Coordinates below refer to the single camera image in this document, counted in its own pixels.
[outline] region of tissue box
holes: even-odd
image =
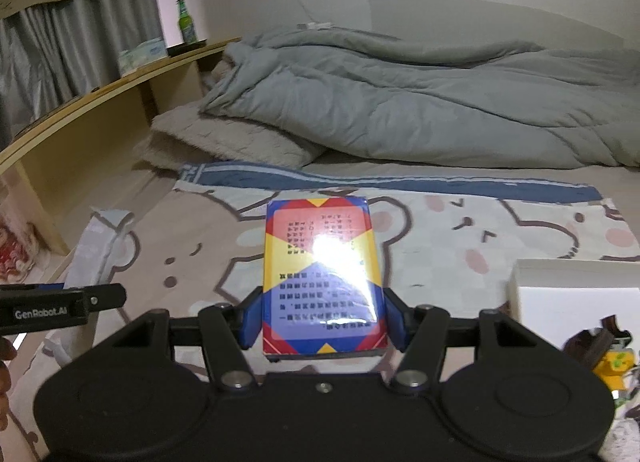
[[[140,67],[167,57],[164,39],[155,38],[142,42],[133,50],[124,50],[118,56],[120,77],[135,72]]]

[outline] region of finger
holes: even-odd
[[[11,388],[11,374],[5,364],[0,361],[0,394],[5,394]]]
[[[9,398],[6,394],[0,395],[0,431],[4,431],[9,425]]]
[[[15,350],[11,341],[9,341],[6,337],[0,338],[0,360],[11,361],[15,359],[17,355],[18,352]]]

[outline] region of gray curtain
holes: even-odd
[[[156,0],[64,0],[0,20],[0,146],[118,79],[118,54],[153,38],[162,38]]]

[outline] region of white box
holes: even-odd
[[[562,349],[581,330],[615,315],[640,343],[640,264],[585,260],[518,260],[509,282],[511,316]]]

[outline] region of wooden bed frame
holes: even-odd
[[[29,283],[59,278],[92,208],[141,216],[171,189],[174,179],[157,175],[132,149],[156,115],[203,97],[200,73],[215,67],[231,41],[141,68],[40,119],[0,152],[9,197],[51,251],[49,266]]]

